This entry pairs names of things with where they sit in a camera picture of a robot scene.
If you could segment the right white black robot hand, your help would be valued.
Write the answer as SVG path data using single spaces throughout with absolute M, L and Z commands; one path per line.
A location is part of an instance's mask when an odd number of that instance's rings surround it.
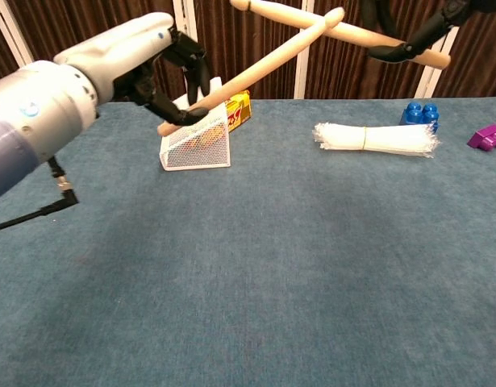
M 372 58 L 387 63 L 400 63 L 423 54 L 437 40 L 465 22 L 471 13 L 471 1 L 446 1 L 443 7 L 405 43 L 397 46 L 380 44 L 369 49 Z M 365 28 L 380 26 L 388 36 L 398 38 L 397 25 L 390 13 L 389 1 L 360 1 L 361 17 Z

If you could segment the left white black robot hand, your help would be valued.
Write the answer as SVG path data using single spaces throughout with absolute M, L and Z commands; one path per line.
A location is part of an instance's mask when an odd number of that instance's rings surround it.
M 160 57 L 183 69 L 190 105 L 196 103 L 198 92 L 210 93 L 206 50 L 179 31 L 173 16 L 165 12 L 148 13 L 84 40 L 58 53 L 54 62 L 81 71 L 100 105 L 126 98 L 167 123 L 184 127 L 199 122 L 209 112 L 206 107 L 181 110 L 156 92 L 154 63 Z

